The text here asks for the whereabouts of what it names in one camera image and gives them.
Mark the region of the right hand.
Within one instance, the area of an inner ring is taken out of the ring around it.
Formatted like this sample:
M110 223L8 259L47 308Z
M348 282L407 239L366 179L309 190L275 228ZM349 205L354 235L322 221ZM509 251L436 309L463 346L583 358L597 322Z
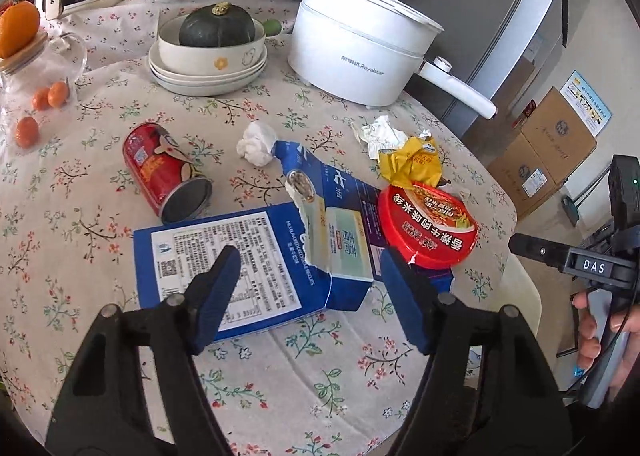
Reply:
M580 291L574 295L572 300L574 308L579 311L578 327L578 358L577 366L580 369L589 369L601 352L599 340L596 338L597 323L588 311L588 297L586 291ZM623 387L629 372L638 358L640 338L640 309L636 304L629 314L625 323L624 332L629 333L625 354L617 367L616 374L610 385L608 397L615 398Z

